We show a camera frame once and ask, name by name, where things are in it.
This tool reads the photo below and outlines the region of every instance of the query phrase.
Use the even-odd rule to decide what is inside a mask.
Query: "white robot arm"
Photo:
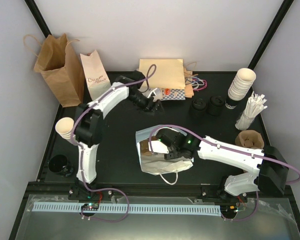
[[[121,78],[121,82],[123,83],[126,83],[127,80],[131,80],[123,76],[121,76],[120,78]],[[88,107],[97,103],[93,107],[91,112],[89,112],[89,114],[86,115],[85,119],[81,120],[81,123],[79,123],[79,125],[75,129],[76,140],[80,143],[81,146],[83,146],[83,149],[79,147],[79,156],[81,155],[81,151],[83,151],[83,159],[79,159],[79,161],[82,161],[82,169],[78,170],[76,176],[80,181],[83,181],[81,175],[81,171],[83,171],[85,182],[87,182],[88,184],[92,183],[97,177],[96,155],[97,155],[99,143],[101,142],[101,138],[102,138],[102,130],[101,130],[102,127],[100,126],[102,126],[103,120],[107,116],[107,114],[119,102],[121,102],[126,98],[129,98],[137,106],[143,108],[146,111],[151,111],[158,107],[158,103],[156,104],[155,102],[153,102],[153,98],[146,98],[138,91],[138,89],[136,91],[136,88],[122,86],[123,83],[121,82],[113,83],[111,88],[109,89],[110,92],[104,93],[97,100],[88,103],[88,105],[81,104],[77,108],[76,118],[78,118],[78,116],[80,116],[82,112],[86,110]],[[159,130],[158,133],[160,133],[161,136],[165,135],[164,133],[162,133],[162,131],[165,131],[167,133],[167,131],[170,131],[170,129],[163,128]],[[173,133],[174,137],[176,137],[176,134],[181,134],[174,130],[171,131],[174,132]],[[170,141],[168,140],[162,142],[165,143],[167,146],[169,146],[168,149],[169,151],[171,151],[171,153],[182,155],[184,153],[182,152],[182,146],[177,146],[177,151],[175,148],[171,148],[174,142],[174,140],[171,139]],[[277,166],[264,165],[263,159],[253,157],[254,154],[258,156],[264,156],[265,153],[263,150],[235,146],[232,144],[215,140],[209,136],[206,136],[205,140],[207,140],[207,142],[199,141],[196,138],[195,149],[192,148],[189,151],[187,149],[186,154],[182,156],[189,157],[189,152],[190,152],[190,157],[192,158],[193,153],[197,151],[198,156],[201,159],[218,161],[224,164],[235,166],[237,168],[246,171],[245,173],[240,175],[228,176],[224,183],[225,192],[227,192],[232,196],[238,196],[242,193],[255,192],[259,190],[262,190],[263,192],[265,190],[273,192],[275,188],[275,192],[276,192],[274,194],[275,197],[283,194],[284,186],[288,174],[288,169],[282,170],[280,168],[279,170],[281,172],[279,174],[278,173],[279,170],[276,169]],[[240,150],[243,152],[247,152],[251,154],[251,156],[247,156],[242,153],[223,149],[220,148],[219,146],[226,146],[232,150]]]

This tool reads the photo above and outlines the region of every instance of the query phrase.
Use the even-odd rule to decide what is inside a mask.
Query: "black frame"
[[[30,9],[33,17],[35,18],[38,26],[40,27],[42,33],[44,34],[45,37],[47,37],[48,35],[51,35],[51,32],[48,28],[48,25],[46,24],[46,21],[44,20],[43,16],[40,13],[40,10],[38,9],[36,3],[34,0],[24,0],[28,6],[28,8]],[[263,37],[257,51],[255,52],[250,64],[248,65],[248,68],[250,69],[254,69],[257,65],[257,63],[259,62],[260,58],[262,57],[264,51],[266,50],[269,42],[271,41],[272,37],[274,36],[276,30],[278,29],[280,23],[282,22],[282,20],[284,19],[286,13],[288,12],[290,6],[292,5],[292,3],[294,2],[294,0],[283,0],[276,16],[274,17],[271,25],[269,26],[265,36]],[[59,105],[55,120],[54,120],[54,124],[56,124],[56,122],[60,119],[61,115],[63,113],[63,108],[61,105]],[[267,131],[265,129],[263,120],[261,115],[258,116],[260,118],[261,124],[262,124],[262,128],[264,129],[264,132],[266,134],[265,136],[265,142],[267,145],[270,144],[269,138],[267,136]],[[51,154],[51,151],[53,149],[53,145],[55,142],[55,138],[56,138],[57,133],[52,130],[51,134],[49,136],[49,140],[48,140],[48,144],[46,147],[46,150],[44,152],[44,156],[43,159],[46,159],[47,156],[49,156]],[[49,182],[42,182],[41,180],[44,180],[44,177],[42,177],[42,175],[44,176],[45,174],[45,166],[44,166],[44,161],[42,161],[41,166],[40,166],[40,170],[37,176],[37,181],[34,182],[29,182],[28,186],[25,190],[25,194],[23,196],[23,199],[21,201],[20,204],[20,208],[19,211],[17,213],[11,234],[9,239],[13,240],[15,239],[17,232],[18,232],[18,228],[23,216],[23,212],[25,210],[26,204],[27,204],[27,200],[30,194],[44,194],[44,195],[68,195],[69,194],[69,189],[70,189],[70,184],[69,183],[49,183]],[[128,195],[135,195],[135,191],[136,189],[139,190],[140,192],[140,188],[139,187],[131,187],[131,186],[120,186],[121,189],[124,189],[124,191],[126,192],[126,194]],[[154,195],[161,195],[161,196],[193,196],[193,197],[197,197],[198,195],[200,195],[202,192],[202,189],[200,187],[179,187],[179,188],[171,188],[168,192],[167,192],[167,188],[165,189],[161,189],[161,188],[154,188],[152,189],[152,192],[150,194],[154,194]],[[248,197],[254,197],[253,193],[248,194]],[[289,202],[291,204],[292,207],[292,211],[298,226],[298,230],[300,232],[300,212],[295,200],[295,197],[293,195],[292,189],[290,186],[287,186],[285,188],[284,191],[284,197],[289,198]]]

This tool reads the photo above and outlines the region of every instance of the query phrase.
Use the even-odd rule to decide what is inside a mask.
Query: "black lid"
[[[222,96],[210,97],[210,103],[216,107],[222,107],[225,105],[225,99]]]
[[[207,107],[206,102],[202,98],[197,98],[193,100],[191,105],[197,111],[202,111]]]

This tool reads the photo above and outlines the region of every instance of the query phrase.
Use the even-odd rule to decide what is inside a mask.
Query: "black metal pole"
[[[44,17],[41,15],[41,12],[39,11],[39,8],[38,8],[35,0],[24,0],[24,1],[27,4],[28,8],[30,9],[34,19],[36,20],[36,23],[39,25],[43,35],[45,37],[48,37],[48,35],[51,35],[48,25],[46,24]]]
[[[270,43],[272,37],[274,36],[275,32],[277,31],[280,23],[284,19],[286,13],[288,12],[291,4],[294,2],[294,0],[283,0],[278,12],[276,13],[270,27],[266,31],[266,34],[264,35],[258,49],[256,50],[248,68],[249,69],[254,69],[259,62],[262,54],[266,50],[268,44]]]

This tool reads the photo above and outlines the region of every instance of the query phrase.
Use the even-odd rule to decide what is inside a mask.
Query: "black mug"
[[[74,172],[71,162],[65,155],[56,155],[48,162],[49,170],[57,175],[69,177]]]

